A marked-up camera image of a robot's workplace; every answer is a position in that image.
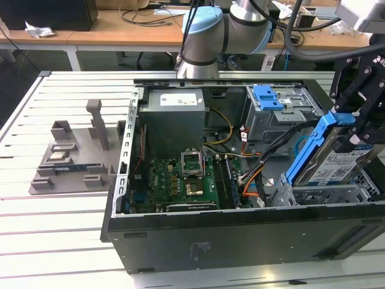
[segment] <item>cable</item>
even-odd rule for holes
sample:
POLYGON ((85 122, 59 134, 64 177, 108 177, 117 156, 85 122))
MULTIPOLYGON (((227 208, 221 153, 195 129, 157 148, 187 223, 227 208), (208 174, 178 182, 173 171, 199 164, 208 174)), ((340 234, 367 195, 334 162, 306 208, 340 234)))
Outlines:
POLYGON ((190 31, 190 27, 193 24, 195 15, 197 14, 198 6, 199 6, 199 0, 191 0, 191 8, 190 8, 190 11, 188 13, 185 32, 183 33, 182 46, 180 47, 180 51, 178 53, 178 56, 176 57, 176 65, 175 65, 176 71, 180 65, 180 62, 182 61, 183 50, 185 49, 185 43, 187 40, 187 36, 188 36, 189 31, 190 31))
POLYGON ((233 154, 232 152, 220 152, 220 151, 217 151, 216 149, 214 149, 213 147, 209 146, 208 144, 205 144, 203 145, 204 147, 206 147, 209 151, 217 154, 217 155, 232 155, 234 157, 239 157, 239 158, 249 158, 245 155, 238 155, 238 154, 233 154))
POLYGON ((299 154, 300 154, 300 143, 302 140, 308 140, 309 137, 307 135, 303 135, 302 137, 300 137, 297 142, 295 143, 295 146, 294 146, 294 156, 297 157, 299 154))
POLYGON ((241 181, 247 179, 250 175, 254 174, 261 165, 264 165, 270 155, 276 152, 278 148, 288 143, 288 141, 295 135, 295 133, 301 129, 315 127, 318 124, 318 120, 310 120, 308 122, 300 123, 299 125, 293 126, 291 129, 286 131, 280 137, 275 139, 270 145, 261 153, 259 157, 259 164, 251 171, 247 172, 241 177, 241 181))
POLYGON ((247 190, 251 184, 251 182, 254 180, 254 178, 263 170, 264 166, 262 166, 252 177, 251 179, 246 183, 246 186, 245 188, 243 189, 243 192, 242 192, 242 195, 244 197, 246 196, 257 196, 259 197, 259 194, 258 193, 247 193, 247 190))
POLYGON ((137 166, 135 167, 135 170, 134 172, 132 173, 131 176, 134 176, 135 173, 137 172, 138 168, 139 168, 139 165, 141 164, 142 162, 142 159, 143 159, 143 135, 144 135, 144 129, 143 128, 140 128, 140 157, 139 157, 139 162, 137 164, 137 166))
MULTIPOLYGON (((283 33, 283 36, 285 36, 285 30, 283 29, 283 28, 280 28, 280 27, 278 27, 278 29, 283 33)), ((300 42, 299 44, 297 44, 297 45, 295 45, 295 46, 301 46, 301 45, 303 45, 303 43, 305 42, 305 35, 302 33, 302 32, 300 32, 300 31, 297 31, 298 33, 300 33, 300 35, 302 36, 302 42, 300 42)), ((274 60, 274 63, 273 63, 273 65, 271 66, 271 70, 273 70, 274 68, 275 68, 275 66, 277 65, 277 63, 278 63, 278 61, 279 61, 279 59, 281 58, 281 56, 282 56, 282 53, 283 53, 283 51, 285 50, 285 44, 283 45, 283 47, 282 47, 282 49, 281 49, 281 51, 279 52, 279 54, 278 54, 278 57, 274 60)))
MULTIPOLYGON (((282 27, 282 28, 284 28, 284 29, 287 29, 287 28, 288 28, 289 25, 286 25, 286 24, 284 24, 284 23, 282 23, 282 22, 279 22, 279 21, 275 20, 273 17, 271 17, 269 14, 267 14, 267 13, 265 12, 265 10, 263 10, 262 8, 260 8, 260 7, 255 3, 254 0, 248 0, 248 1, 249 1, 250 4, 255 8, 255 10, 257 10, 257 11, 258 11, 264 18, 268 19, 271 23, 273 23, 273 24, 275 24, 275 25, 277 25, 277 26, 279 26, 279 27, 282 27)), ((293 18, 293 16, 294 16, 294 19, 295 19, 296 16, 297 16, 297 14, 298 14, 298 12, 295 12, 295 10, 293 10, 293 12, 292 12, 292 14, 291 14, 290 17, 293 18)), ((335 19, 333 19, 333 20, 331 20, 331 21, 328 21, 328 22, 326 22, 326 23, 324 23, 324 24, 321 24, 321 25, 318 25, 318 26, 314 26, 314 27, 304 27, 304 28, 302 28, 302 27, 297 27, 297 28, 293 28, 292 31, 301 31, 301 32, 316 31, 316 30, 320 30, 320 29, 326 28, 326 27, 328 27, 328 26, 330 26, 330 25, 333 25, 334 23, 337 23, 337 22, 339 22, 339 21, 341 21, 341 19, 337 17, 337 18, 335 18, 335 19)))
MULTIPOLYGON (((243 131, 241 131, 241 133, 242 132, 249 132, 249 131, 250 131, 250 128, 246 128, 243 131)), ((246 144, 247 144, 247 141, 243 142, 243 144, 241 146, 242 155, 244 155, 246 157, 251 157, 253 154, 252 153, 248 153, 248 152, 245 151, 246 144)), ((259 157, 260 156, 260 152, 255 152, 254 155, 259 157)))
POLYGON ((385 43, 379 43, 374 45, 365 46, 363 48, 348 50, 348 51, 342 51, 342 52, 333 52, 333 53, 326 53, 326 54, 319 54, 319 55, 309 55, 304 54, 302 52, 299 52, 294 45, 290 41, 290 35, 291 32, 294 31, 293 26, 295 22, 295 17, 297 16, 301 4, 303 0, 297 0, 294 8, 292 16, 290 17, 288 28, 286 29, 285 33, 285 46, 288 48, 290 54, 299 60, 306 61, 306 62, 331 62, 335 61, 337 59, 341 58, 354 58, 354 57, 361 57, 366 54, 371 54, 374 52, 378 52, 385 49, 385 43))
POLYGON ((218 113, 227 122, 227 124, 229 125, 229 128, 230 128, 230 132, 229 132, 229 135, 225 139, 223 139, 223 140, 209 141, 209 142, 203 143, 203 144, 204 145, 219 145, 221 143, 225 143, 225 142, 229 141, 231 136, 233 135, 233 126, 232 126, 232 124, 230 123, 228 118, 223 113, 221 113, 219 110, 217 110, 216 108, 210 108, 210 110, 213 110, 216 113, 218 113))
POLYGON ((283 71, 286 71, 286 69, 288 68, 288 63, 289 63, 289 54, 288 54, 288 51, 286 50, 286 62, 285 62, 285 68, 283 69, 283 71))
POLYGON ((163 7, 161 7, 160 9, 154 10, 154 11, 152 11, 152 12, 150 12, 150 13, 147 13, 147 14, 141 14, 141 13, 137 12, 137 11, 131 6, 131 4, 128 3, 128 1, 125 0, 125 4, 122 4, 121 6, 119 6, 118 11, 119 11, 120 17, 122 17, 122 19, 123 19, 124 21, 129 22, 129 23, 131 23, 131 24, 138 25, 138 26, 143 26, 143 27, 168 26, 168 25, 171 25, 171 23, 165 23, 164 21, 167 20, 167 19, 173 19, 174 22, 175 22, 179 27, 182 27, 182 26, 181 26, 179 23, 177 23, 176 20, 175 20, 175 17, 181 16, 181 14, 173 15, 173 14, 171 13, 170 10, 168 10, 168 9, 166 9, 166 8, 163 8, 163 7), (122 6, 124 6, 124 5, 129 6, 129 8, 130 8, 131 10, 126 11, 126 12, 124 12, 124 13, 122 14, 122 13, 121 13, 121 8, 122 8, 122 6), (152 20, 152 21, 147 21, 147 22, 137 22, 137 21, 134 21, 134 19, 135 19, 138 15, 140 15, 140 16, 148 16, 148 15, 151 15, 151 14, 155 13, 156 11, 161 11, 161 10, 167 11, 171 16, 170 16, 170 17, 161 18, 161 19, 152 20), (130 12, 134 12, 134 13, 135 13, 135 15, 133 16, 133 18, 132 18, 132 19, 127 19, 127 18, 125 18, 125 15, 128 14, 128 13, 130 13, 130 12))
POLYGON ((135 25, 142 25, 142 26, 144 25, 144 26, 148 26, 148 27, 169 25, 169 23, 165 23, 164 21, 167 20, 167 19, 171 19, 171 18, 175 18, 175 17, 181 16, 179 14, 179 15, 173 15, 173 16, 162 18, 162 19, 157 19, 157 20, 152 20, 152 21, 147 21, 147 22, 136 22, 136 21, 132 21, 130 19, 125 18, 125 15, 127 13, 130 13, 130 12, 132 12, 132 11, 126 11, 126 12, 124 12, 122 14, 122 19, 124 21, 132 23, 132 24, 135 24, 135 25))
POLYGON ((0 26, 0 30, 1 30, 1 33, 5 36, 5 38, 7 38, 7 40, 22 54, 22 55, 24 55, 24 57, 28 60, 28 62, 29 63, 31 63, 32 64, 32 66, 34 67, 34 69, 36 69, 39 73, 40 73, 40 69, 39 68, 37 68, 37 66, 26 56, 26 54, 24 54, 23 53, 23 51, 20 49, 20 48, 18 48, 17 46, 16 46, 16 44, 14 44, 13 43, 13 41, 6 35, 6 33, 4 32, 4 30, 1 28, 1 26, 0 26))

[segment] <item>metal table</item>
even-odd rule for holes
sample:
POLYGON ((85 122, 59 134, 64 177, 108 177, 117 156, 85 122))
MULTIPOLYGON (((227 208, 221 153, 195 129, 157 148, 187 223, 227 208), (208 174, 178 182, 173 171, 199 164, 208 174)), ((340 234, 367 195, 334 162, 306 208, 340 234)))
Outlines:
MULTIPOLYGON (((129 276, 112 245, 99 241, 106 192, 28 194, 55 120, 68 120, 72 128, 89 125, 87 100, 100 98, 106 125, 115 126, 125 120, 134 78, 173 77, 170 72, 53 72, 36 79, 0 132, 0 288, 259 288, 289 287, 288 280, 307 282, 301 288, 311 289, 383 288, 385 236, 342 261, 129 276)), ((226 72, 221 77, 315 78, 328 92, 333 74, 226 72)), ((257 240, 249 244, 257 245, 257 240)))

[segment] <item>black cable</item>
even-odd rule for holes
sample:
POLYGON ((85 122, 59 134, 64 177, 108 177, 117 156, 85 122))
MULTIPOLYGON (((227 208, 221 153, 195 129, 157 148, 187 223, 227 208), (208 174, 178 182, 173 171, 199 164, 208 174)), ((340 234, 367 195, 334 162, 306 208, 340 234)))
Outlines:
MULTIPOLYGON (((255 8, 255 10, 257 10, 264 18, 268 19, 271 23, 279 26, 279 27, 282 27, 284 29, 287 29, 289 25, 286 25, 282 22, 279 22, 277 20, 275 20, 273 17, 271 17, 269 14, 267 14, 262 8, 260 8, 254 0, 248 0, 250 2, 250 4, 255 8)), ((298 13, 295 12, 295 10, 293 10, 292 14, 291 14, 291 18, 293 17, 293 15, 296 17, 298 13)), ((302 32, 310 32, 310 31, 316 31, 316 30, 320 30, 320 29, 323 29, 323 28, 326 28, 330 25, 333 25, 334 23, 337 23, 341 21, 340 18, 335 18, 331 21, 328 21, 324 24, 321 24, 321 25, 318 25, 318 26, 314 26, 314 27, 297 27, 297 28, 293 28, 292 30, 293 31, 302 31, 302 32)))
POLYGON ((315 127, 318 124, 318 121, 319 120, 310 120, 308 122, 300 123, 299 125, 293 126, 280 137, 276 138, 273 142, 270 143, 270 145, 264 150, 264 152, 261 153, 260 157, 258 158, 259 164, 253 170, 250 170, 248 173, 246 173, 241 178, 241 180, 243 181, 250 175, 254 175, 254 173, 257 172, 264 165, 265 161, 269 158, 269 156, 275 153, 278 148, 287 144, 288 141, 295 135, 297 131, 300 131, 301 129, 305 128, 315 127))
POLYGON ((122 14, 122 19, 126 22, 129 22, 129 23, 132 23, 132 24, 137 24, 137 25, 148 25, 148 24, 163 24, 165 20, 167 19, 171 19, 171 18, 175 18, 175 17, 178 17, 178 16, 181 16, 181 15, 172 15, 172 16, 169 16, 169 17, 165 17, 165 18, 161 18, 161 19, 157 19, 157 20, 152 20, 152 21, 146 21, 146 22, 137 22, 137 21, 133 21, 133 20, 130 20, 130 19, 127 19, 125 18, 124 16, 127 14, 127 13, 130 13, 132 11, 126 11, 122 14))
POLYGON ((271 66, 271 70, 273 70, 273 69, 275 68, 275 66, 277 65, 277 63, 278 63, 279 59, 281 58, 282 53, 283 53, 284 50, 285 50, 285 46, 283 45, 281 51, 279 52, 278 57, 277 57, 276 60, 274 61, 273 65, 271 66))
POLYGON ((20 48, 18 48, 14 43, 13 43, 13 41, 6 35, 6 33, 4 32, 4 30, 1 28, 1 26, 0 26, 0 30, 1 30, 1 33, 3 33, 3 35, 5 36, 5 38, 7 38, 7 40, 22 54, 22 55, 24 55, 24 57, 25 57, 25 59, 27 59, 28 60, 28 62, 29 63, 31 63, 32 64, 32 66, 40 73, 40 69, 39 68, 37 68, 37 66, 24 54, 24 52, 20 49, 20 48))
MULTIPOLYGON (((280 28, 280 27, 278 27, 278 29, 283 33, 283 36, 285 36, 285 30, 282 29, 282 28, 280 28)), ((297 44, 297 46, 299 47, 299 46, 303 45, 303 43, 305 42, 305 35, 303 35, 303 33, 300 32, 300 31, 297 31, 297 32, 300 33, 301 36, 302 36, 302 42, 300 42, 299 44, 297 44)), ((281 51, 279 52, 278 57, 274 60, 274 63, 273 63, 273 65, 271 66, 271 70, 273 70, 273 69, 275 68, 275 66, 277 65, 277 63, 278 63, 279 59, 281 58, 282 53, 283 53, 284 50, 285 50, 285 44, 283 45, 281 51)))
POLYGON ((347 59, 347 58, 353 58, 353 57, 361 57, 366 54, 371 54, 371 53, 382 51, 385 49, 385 43, 379 43, 379 44, 365 46, 363 48, 342 51, 342 52, 319 54, 319 55, 309 55, 309 54, 304 54, 302 52, 299 52, 291 43, 290 36, 291 36, 291 32, 293 31, 295 17, 297 16, 300 10, 302 1, 303 0, 296 1, 293 8, 292 16, 290 17, 290 20, 289 20, 288 28, 286 29, 286 33, 285 33, 285 45, 288 48, 290 54, 294 58, 297 58, 299 60, 306 61, 306 62, 332 62, 341 58, 347 59))
POLYGON ((194 4, 195 4, 194 12, 191 15, 191 19, 188 19, 189 21, 187 22, 185 33, 183 34, 183 42, 182 42, 182 47, 180 49, 180 56, 183 56, 183 50, 185 49, 185 43, 186 43, 186 40, 187 40, 187 37, 188 37, 188 33, 190 31, 191 25, 193 24, 195 15, 197 14, 198 6, 199 6, 199 0, 195 0, 195 2, 194 1, 191 2, 191 9, 190 9, 190 11, 193 9, 193 5, 194 4))

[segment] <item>white label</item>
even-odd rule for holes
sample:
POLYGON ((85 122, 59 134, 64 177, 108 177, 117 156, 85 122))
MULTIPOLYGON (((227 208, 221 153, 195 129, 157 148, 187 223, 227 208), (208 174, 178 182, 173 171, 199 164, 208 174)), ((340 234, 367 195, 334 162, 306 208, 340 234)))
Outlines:
POLYGON ((69 167, 56 167, 55 170, 56 170, 57 172, 67 172, 67 171, 69 171, 70 169, 69 169, 69 167))
POLYGON ((264 208, 264 207, 265 207, 265 202, 264 202, 260 197, 258 197, 258 199, 257 199, 257 204, 258 204, 261 208, 264 208))
POLYGON ((317 171, 309 179, 309 182, 318 182, 318 185, 326 185, 328 182, 342 181, 356 166, 357 159, 370 152, 372 146, 358 146, 352 152, 338 154, 331 151, 317 171))
POLYGON ((291 104, 290 99, 280 99, 279 102, 280 102, 281 104, 291 104))
POLYGON ((268 179, 265 186, 268 187, 270 185, 274 185, 274 179, 268 179))
POLYGON ((195 93, 164 93, 161 95, 161 106, 198 105, 195 93))

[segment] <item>power cable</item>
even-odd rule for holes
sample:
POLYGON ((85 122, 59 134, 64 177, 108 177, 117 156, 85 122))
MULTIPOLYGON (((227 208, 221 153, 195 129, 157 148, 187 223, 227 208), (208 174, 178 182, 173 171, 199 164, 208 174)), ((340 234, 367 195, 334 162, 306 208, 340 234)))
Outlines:
POLYGON ((288 27, 286 29, 285 33, 285 46, 288 48, 290 54, 299 60, 306 61, 306 62, 332 62, 337 59, 349 59, 354 57, 361 57, 367 54, 375 53, 378 51, 383 51, 385 49, 385 43, 378 43, 374 45, 365 46, 363 48, 348 50, 348 51, 342 51, 342 52, 333 52, 333 53, 326 53, 326 54, 318 54, 318 55, 309 55, 302 53, 298 51, 294 45, 291 43, 291 32, 294 31, 294 22, 295 18, 301 8, 303 0, 297 0, 292 15, 289 19, 288 27))
POLYGON ((24 55, 24 57, 25 57, 25 59, 27 59, 28 60, 28 62, 29 63, 31 63, 32 64, 32 66, 34 67, 34 69, 36 69, 39 73, 40 73, 40 69, 39 68, 37 68, 37 66, 29 59, 29 57, 27 57, 26 56, 26 54, 24 54, 24 52, 20 49, 20 48, 18 48, 17 46, 16 46, 16 44, 14 44, 13 43, 13 41, 8 37, 8 35, 6 35, 6 33, 4 32, 4 30, 1 28, 1 26, 0 26, 0 31, 1 31, 1 33, 5 36, 5 38, 7 38, 7 40, 22 54, 22 55, 24 55))
MULTIPOLYGON (((271 17, 262 8, 260 8, 258 6, 258 4, 255 3, 254 0, 248 0, 248 1, 255 8, 255 10, 257 10, 264 18, 268 19, 271 23, 273 23, 273 24, 275 24, 275 25, 277 25, 277 26, 279 26, 279 27, 281 27, 283 29, 287 29, 288 28, 289 25, 286 25, 286 24, 284 24, 282 22, 279 22, 278 20, 276 20, 273 17, 271 17)), ((294 10, 293 10, 293 12, 291 14, 291 18, 293 17, 293 15, 296 17, 297 14, 298 14, 298 12, 295 13, 294 10)), ((341 21, 341 19, 337 17, 337 18, 335 18, 335 19, 333 19, 331 21, 328 21, 328 22, 326 22, 324 24, 321 24, 321 25, 318 25, 318 26, 314 26, 314 27, 297 27, 297 28, 293 28, 292 30, 293 31, 301 31, 301 32, 316 31, 316 30, 320 30, 320 29, 326 28, 326 27, 328 27, 330 25, 333 25, 334 23, 337 23, 339 21, 341 21)))

